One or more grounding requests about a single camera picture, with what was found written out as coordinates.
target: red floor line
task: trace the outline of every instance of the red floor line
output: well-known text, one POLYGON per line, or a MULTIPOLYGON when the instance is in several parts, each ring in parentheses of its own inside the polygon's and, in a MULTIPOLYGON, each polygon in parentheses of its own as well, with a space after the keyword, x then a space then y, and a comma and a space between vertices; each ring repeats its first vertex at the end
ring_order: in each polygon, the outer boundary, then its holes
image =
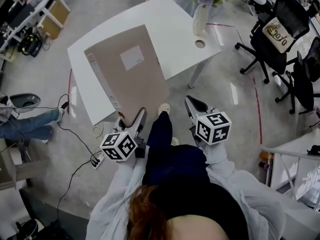
POLYGON ((216 25, 216 26, 224 26, 224 27, 235 28, 235 26, 219 24, 219 23, 207 23, 207 25, 216 25))
POLYGON ((260 113, 260 104, 259 104, 258 91, 257 91, 257 88, 256 88, 255 78, 253 78, 253 83, 254 83, 254 90, 255 90, 256 105, 257 105, 257 108, 258 108, 258 116, 259 116, 260 144, 262 145, 261 113, 260 113))
POLYGON ((69 74, 69 84, 68 84, 68 96, 70 97, 70 89, 71 89, 71 75, 72 75, 72 68, 70 69, 70 74, 69 74))

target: white jacket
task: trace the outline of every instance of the white jacket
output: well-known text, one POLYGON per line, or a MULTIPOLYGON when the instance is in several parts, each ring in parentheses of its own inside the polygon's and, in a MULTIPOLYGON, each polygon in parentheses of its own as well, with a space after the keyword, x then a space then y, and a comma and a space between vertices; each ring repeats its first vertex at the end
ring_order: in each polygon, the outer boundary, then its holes
MULTIPOLYGON (((223 143, 204 146, 209 164, 210 182, 224 187, 240 205, 245 216, 250 240, 279 240, 286 217, 273 190, 260 183, 251 173, 236 170, 227 159, 223 143)), ((134 158, 119 163, 106 195, 94 207, 87 226, 87 240, 125 240, 129 201, 142 184, 146 160, 134 158)))

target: jeans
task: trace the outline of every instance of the jeans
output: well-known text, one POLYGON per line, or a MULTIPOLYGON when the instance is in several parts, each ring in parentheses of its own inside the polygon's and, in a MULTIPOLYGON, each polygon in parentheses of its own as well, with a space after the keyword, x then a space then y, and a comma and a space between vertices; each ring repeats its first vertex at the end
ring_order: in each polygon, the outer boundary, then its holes
POLYGON ((167 112, 153 123, 147 145, 148 160, 143 185, 153 186, 183 178, 189 183, 209 183, 206 156, 196 146, 171 146, 172 124, 167 112))
POLYGON ((11 115, 9 121, 0 125, 0 138, 14 141, 22 141, 23 137, 48 140, 52 136, 53 128, 47 124, 58 118, 59 110, 57 108, 26 119, 17 119, 11 115))

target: navy pants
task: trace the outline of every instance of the navy pants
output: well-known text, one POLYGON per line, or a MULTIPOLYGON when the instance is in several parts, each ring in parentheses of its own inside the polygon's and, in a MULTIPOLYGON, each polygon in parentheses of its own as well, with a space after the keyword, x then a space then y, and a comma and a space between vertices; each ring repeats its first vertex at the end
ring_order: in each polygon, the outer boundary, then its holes
POLYGON ((148 160, 142 184, 160 185, 172 179, 209 183, 206 156, 191 145, 171 146, 172 124, 167 112, 153 123, 147 145, 148 160))

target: red hair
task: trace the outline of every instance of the red hair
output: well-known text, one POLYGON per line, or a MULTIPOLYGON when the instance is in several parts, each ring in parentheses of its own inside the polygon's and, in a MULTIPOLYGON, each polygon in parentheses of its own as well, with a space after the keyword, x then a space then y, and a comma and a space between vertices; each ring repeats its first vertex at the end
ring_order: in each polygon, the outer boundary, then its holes
POLYGON ((140 186, 132 195, 127 225, 128 240, 169 240, 170 232, 163 212, 150 201, 158 186, 140 186))

